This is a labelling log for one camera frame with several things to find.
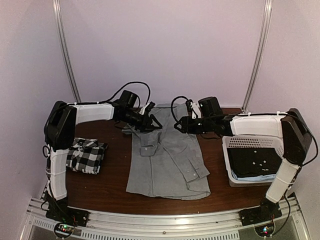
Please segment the grey long sleeve shirt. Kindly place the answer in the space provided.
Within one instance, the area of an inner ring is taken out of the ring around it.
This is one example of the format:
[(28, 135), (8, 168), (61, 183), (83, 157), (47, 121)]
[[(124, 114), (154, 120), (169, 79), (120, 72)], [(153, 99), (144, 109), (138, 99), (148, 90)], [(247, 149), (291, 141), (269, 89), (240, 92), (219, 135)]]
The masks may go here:
[(188, 114), (186, 105), (159, 104), (151, 113), (162, 129), (142, 133), (127, 126), (122, 131), (132, 136), (126, 191), (178, 200), (208, 197), (210, 172), (204, 164), (198, 139), (174, 128), (175, 119)]

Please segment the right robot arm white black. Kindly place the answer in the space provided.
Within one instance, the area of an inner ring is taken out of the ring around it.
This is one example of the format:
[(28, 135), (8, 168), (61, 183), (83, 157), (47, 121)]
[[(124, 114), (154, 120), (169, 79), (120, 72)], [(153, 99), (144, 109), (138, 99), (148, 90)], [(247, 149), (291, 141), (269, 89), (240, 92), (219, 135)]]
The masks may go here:
[(238, 140), (252, 138), (255, 141), (281, 142), (281, 164), (265, 194), (266, 202), (256, 210), (258, 219), (266, 221), (276, 212), (274, 204), (285, 196), (302, 167), (307, 164), (305, 159), (315, 138), (296, 108), (276, 113), (226, 114), (222, 113), (217, 98), (209, 97), (207, 100), (207, 107), (201, 103), (195, 111), (191, 100), (187, 99), (186, 106), (192, 115), (176, 118), (174, 128), (184, 134), (213, 132), (217, 136)]

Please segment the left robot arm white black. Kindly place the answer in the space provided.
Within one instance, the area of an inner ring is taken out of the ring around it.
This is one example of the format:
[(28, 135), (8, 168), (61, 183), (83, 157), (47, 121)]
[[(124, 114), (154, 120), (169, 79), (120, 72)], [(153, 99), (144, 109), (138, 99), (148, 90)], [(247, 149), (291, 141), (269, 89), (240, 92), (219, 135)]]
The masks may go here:
[(67, 198), (66, 161), (75, 138), (76, 126), (94, 121), (120, 121), (143, 133), (160, 130), (162, 124), (151, 113), (154, 102), (148, 102), (140, 112), (133, 106), (138, 96), (124, 90), (115, 101), (66, 103), (58, 100), (44, 126), (44, 141), (49, 149), (47, 166), (49, 195), (55, 201)]

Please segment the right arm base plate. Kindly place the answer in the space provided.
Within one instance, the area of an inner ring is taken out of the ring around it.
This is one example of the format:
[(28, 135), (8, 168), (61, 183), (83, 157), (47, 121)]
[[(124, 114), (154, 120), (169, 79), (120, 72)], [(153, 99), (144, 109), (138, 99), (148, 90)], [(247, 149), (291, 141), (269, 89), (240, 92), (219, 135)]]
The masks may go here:
[(245, 208), (239, 212), (242, 226), (256, 225), (281, 217), (282, 211), (278, 203), (265, 202), (257, 207)]

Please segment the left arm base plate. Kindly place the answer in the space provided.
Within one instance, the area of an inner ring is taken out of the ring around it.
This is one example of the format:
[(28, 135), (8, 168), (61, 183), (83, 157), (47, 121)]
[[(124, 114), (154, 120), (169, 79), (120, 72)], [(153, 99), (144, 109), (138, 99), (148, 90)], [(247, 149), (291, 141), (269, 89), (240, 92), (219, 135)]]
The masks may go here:
[(67, 207), (62, 209), (56, 205), (50, 205), (45, 214), (46, 218), (75, 227), (86, 227), (89, 212), (86, 210)]

